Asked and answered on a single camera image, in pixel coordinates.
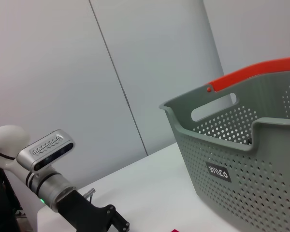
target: basket handle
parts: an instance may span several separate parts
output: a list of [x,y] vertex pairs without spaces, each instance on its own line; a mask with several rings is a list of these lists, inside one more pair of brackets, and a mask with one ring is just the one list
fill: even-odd
[[209,82],[209,84],[217,92],[256,75],[283,71],[290,71],[290,57],[252,64]]

